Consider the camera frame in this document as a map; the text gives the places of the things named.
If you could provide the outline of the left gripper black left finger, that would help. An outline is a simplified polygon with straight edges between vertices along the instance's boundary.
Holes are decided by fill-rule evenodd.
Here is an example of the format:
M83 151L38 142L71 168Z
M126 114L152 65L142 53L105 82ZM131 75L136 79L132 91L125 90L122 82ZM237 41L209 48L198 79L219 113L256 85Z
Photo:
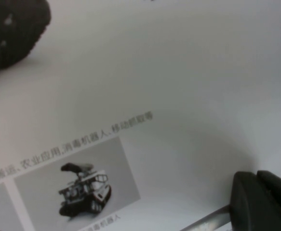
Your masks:
M235 173L229 212L234 231L272 231L275 228L274 199L254 173Z

